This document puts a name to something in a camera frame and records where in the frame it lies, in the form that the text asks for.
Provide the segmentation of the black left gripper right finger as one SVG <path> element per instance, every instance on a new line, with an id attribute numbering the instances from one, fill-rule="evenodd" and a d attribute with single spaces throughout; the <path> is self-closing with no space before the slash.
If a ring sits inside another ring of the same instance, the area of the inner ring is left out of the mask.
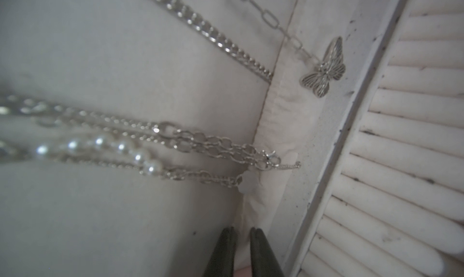
<path id="1" fill-rule="evenodd" d="M 252 277 L 284 277 L 263 230 L 250 230 L 250 255 Z"/>

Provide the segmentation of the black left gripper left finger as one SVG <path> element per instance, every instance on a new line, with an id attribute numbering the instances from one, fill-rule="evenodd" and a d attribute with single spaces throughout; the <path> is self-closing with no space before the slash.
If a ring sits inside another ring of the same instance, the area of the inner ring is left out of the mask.
<path id="1" fill-rule="evenodd" d="M 203 277 L 232 277 L 238 235 L 234 227 L 222 230 L 209 259 Z"/>

